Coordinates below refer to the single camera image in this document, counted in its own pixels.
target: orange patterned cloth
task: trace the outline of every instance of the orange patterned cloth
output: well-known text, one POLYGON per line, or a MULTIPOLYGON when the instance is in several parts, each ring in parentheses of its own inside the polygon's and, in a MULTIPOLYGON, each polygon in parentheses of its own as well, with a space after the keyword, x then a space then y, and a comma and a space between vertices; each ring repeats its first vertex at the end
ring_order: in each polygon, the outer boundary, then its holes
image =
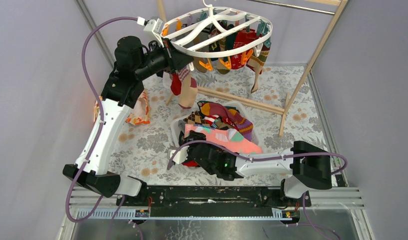
MULTIPOLYGON (((93 111, 93 121, 96 121, 96 118, 98 117, 99 114, 99 105, 98 102, 95 101, 95 108, 93 111)), ((149 120, 149 101, 148 101, 148 93, 146 90, 144 90, 136 104, 134 109, 132 109, 132 112, 129 114, 129 116, 126 119, 127 123, 130 123, 132 125, 139 125, 139 124, 150 124, 149 120)))

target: floral tablecloth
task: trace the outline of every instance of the floral tablecloth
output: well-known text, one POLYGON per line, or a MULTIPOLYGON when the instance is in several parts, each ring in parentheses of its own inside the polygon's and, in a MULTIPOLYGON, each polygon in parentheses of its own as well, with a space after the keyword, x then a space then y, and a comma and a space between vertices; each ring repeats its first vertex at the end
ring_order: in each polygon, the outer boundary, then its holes
MULTIPOLYGON (((259 77, 259 89, 250 93, 254 84, 254 73, 244 67, 232 70, 226 75, 216 70, 207 73, 194 71, 193 77, 199 86, 220 92, 260 101, 266 104, 284 106, 286 93, 292 93, 304 71, 302 66, 265 67, 259 77)), ((190 170, 175 165, 166 170, 167 150, 173 146, 170 123, 173 119, 198 110, 197 106, 184 110, 177 104, 176 97, 169 106, 165 102, 171 92, 165 89, 156 77, 144 82, 148 91, 151 108, 151 124, 132 126, 125 123, 114 146, 110 159, 110 171, 137 177, 149 185, 219 185, 219 186, 279 186, 285 177, 281 174, 260 174, 225 181, 209 175, 202 169, 190 170)), ((223 103, 224 100, 198 94, 197 101, 209 100, 223 103)), ((254 131, 261 137, 260 146, 265 153, 290 148, 293 141, 304 140, 326 149, 321 122, 313 101, 310 87, 306 82, 293 102, 284 128, 283 137, 278 137, 281 116, 245 107, 252 116, 254 131)))

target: plastic bin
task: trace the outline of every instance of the plastic bin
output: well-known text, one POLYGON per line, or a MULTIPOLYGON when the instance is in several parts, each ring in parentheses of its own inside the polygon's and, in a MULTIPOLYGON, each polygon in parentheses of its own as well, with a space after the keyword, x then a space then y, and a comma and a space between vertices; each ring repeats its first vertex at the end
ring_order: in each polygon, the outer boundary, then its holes
MULTIPOLYGON (((250 122, 254 123, 254 121, 252 120, 251 116, 249 115, 248 111, 246 111, 246 109, 244 108, 244 106, 238 102, 238 101, 228 101, 225 103, 221 103, 221 105, 223 106, 229 106, 229 107, 235 107, 236 109, 239 110, 239 112, 241 113, 241 116, 245 117, 246 119, 248 119, 250 122)), ((176 147, 179 147, 179 135, 180 135, 180 128, 178 127, 178 122, 180 120, 183 120, 185 118, 187 118, 190 114, 185 115, 185 116, 181 116, 179 118, 176 118, 175 120, 173 120, 173 122, 171 122, 170 124, 170 128, 171 128, 171 135, 173 137, 173 142, 174 145, 176 147)), ((255 127, 252 129, 252 142, 255 143, 256 145, 259 146, 260 143, 260 135, 258 134, 258 132, 256 131, 255 127)))

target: white wall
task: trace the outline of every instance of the white wall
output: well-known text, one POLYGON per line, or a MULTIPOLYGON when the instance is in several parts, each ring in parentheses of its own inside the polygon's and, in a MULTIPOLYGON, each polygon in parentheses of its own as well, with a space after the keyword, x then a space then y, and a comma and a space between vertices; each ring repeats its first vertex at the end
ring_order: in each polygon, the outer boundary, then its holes
MULTIPOLYGON (((167 20, 174 19, 189 11, 204 7, 202 0, 164 0, 167 20)), ((278 0, 303 7, 318 8, 331 11, 331 6, 308 2, 304 0, 278 0)), ((119 16, 146 19, 158 16, 156 0, 85 0, 95 22, 98 24, 119 16)), ((268 64, 301 64, 310 60, 331 15, 290 9, 280 6, 252 2, 247 0, 206 0, 214 6, 231 7, 258 14, 273 23, 273 35, 268 64)), ((117 41, 124 36, 138 36, 146 44, 150 39, 143 33, 143 27, 131 21, 117 22, 114 26, 101 31, 110 51, 113 53, 117 41)))
MULTIPOLYGON (((0 240, 49 240, 64 215, 73 163, 92 128, 80 62, 89 29, 74 1, 0 0, 0 240)), ((110 71, 87 51, 101 89, 110 71)))
POLYGON ((314 74, 377 240, 408 240, 408 0, 353 0, 314 74))

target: drying rack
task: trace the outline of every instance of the drying rack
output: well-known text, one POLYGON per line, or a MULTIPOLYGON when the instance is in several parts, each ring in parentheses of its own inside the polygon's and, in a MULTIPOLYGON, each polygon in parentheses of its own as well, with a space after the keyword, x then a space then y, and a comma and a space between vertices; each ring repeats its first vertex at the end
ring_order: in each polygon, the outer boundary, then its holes
MULTIPOLYGON (((291 107, 292 103, 294 102, 294 100, 295 100, 295 98, 296 98, 302 84, 307 79, 307 75, 312 70, 312 67, 314 66, 314 63, 315 63, 317 57, 319 56, 322 48, 324 47, 324 45, 326 43, 326 40, 328 39, 330 33, 333 30, 333 27, 335 26, 336 22, 338 21, 340 15, 342 14, 342 12, 344 10, 346 4, 348 3, 348 0, 305 0, 305 1, 315 2, 315 3, 319 3, 319 4, 324 4, 324 5, 336 6, 335 11, 325 11, 325 10, 320 10, 320 9, 315 9, 315 8, 308 8, 308 7, 291 5, 291 4, 286 4, 286 3, 274 2, 274 1, 268 1, 268 0, 247 0, 247 1, 263 3, 263 4, 269 4, 269 5, 275 5, 275 6, 285 7, 285 8, 291 8, 291 9, 297 9, 297 10, 301 10, 301 11, 308 11, 308 12, 314 12, 314 13, 332 15, 333 16, 332 19, 330 20, 330 23, 328 24, 325 32, 324 32, 322 38, 320 39, 320 42, 317 45, 313 55, 311 56, 310 61, 307 63, 307 66, 305 67, 305 70, 304 70, 298 84, 296 85, 295 90, 293 91, 292 95, 290 95, 289 92, 286 94, 286 100, 285 100, 285 106, 284 107, 279 107, 279 106, 275 106, 275 105, 271 105, 271 104, 258 102, 258 101, 255 101, 255 100, 235 96, 235 95, 225 93, 225 92, 216 91, 216 90, 209 89, 209 88, 206 88, 206 87, 201 87, 201 86, 198 87, 198 93, 199 94, 204 94, 204 95, 208 95, 208 96, 211 96, 211 97, 216 97, 216 98, 224 99, 224 100, 228 100, 228 101, 238 101, 238 102, 242 103, 243 105, 250 106, 252 108, 256 108, 256 109, 260 109, 260 110, 264 110, 264 111, 267 111, 267 112, 271 112, 271 113, 281 115, 282 120, 280 122, 280 129, 279 129, 279 136, 281 137, 283 135, 283 128, 285 126, 286 116, 288 114, 289 108, 291 107)), ((157 0, 157 5, 158 5, 158 11, 159 11, 159 14, 160 14, 160 18, 166 23, 167 18, 166 18, 166 15, 165 15, 163 0, 157 0)), ((259 76, 259 74, 257 74, 258 72, 259 72, 259 70, 257 70, 256 74, 255 74, 255 82, 257 82, 257 80, 258 80, 258 76, 259 76)), ((173 96, 174 95, 172 94, 171 97, 168 99, 168 101, 166 102, 167 105, 171 102, 173 96)))

